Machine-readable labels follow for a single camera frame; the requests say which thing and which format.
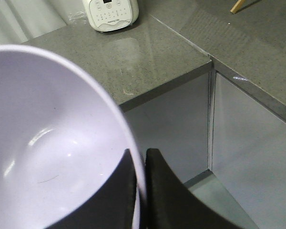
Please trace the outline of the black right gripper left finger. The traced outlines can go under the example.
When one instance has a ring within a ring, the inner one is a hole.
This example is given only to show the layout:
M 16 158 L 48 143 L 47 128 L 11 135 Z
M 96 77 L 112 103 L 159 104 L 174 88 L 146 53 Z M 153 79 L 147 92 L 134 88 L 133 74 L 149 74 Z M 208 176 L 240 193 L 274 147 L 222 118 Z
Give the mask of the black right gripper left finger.
M 130 229 L 136 201 L 136 175 L 126 149 L 102 187 L 84 204 L 50 229 Z

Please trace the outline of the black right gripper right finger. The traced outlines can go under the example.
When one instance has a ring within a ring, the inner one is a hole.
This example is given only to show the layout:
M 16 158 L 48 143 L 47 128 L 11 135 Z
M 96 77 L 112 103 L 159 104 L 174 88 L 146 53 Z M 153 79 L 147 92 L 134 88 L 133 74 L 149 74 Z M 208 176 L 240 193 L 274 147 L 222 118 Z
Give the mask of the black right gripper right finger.
M 170 169 L 159 149 L 146 151 L 147 227 L 149 229 L 236 229 L 195 197 Z

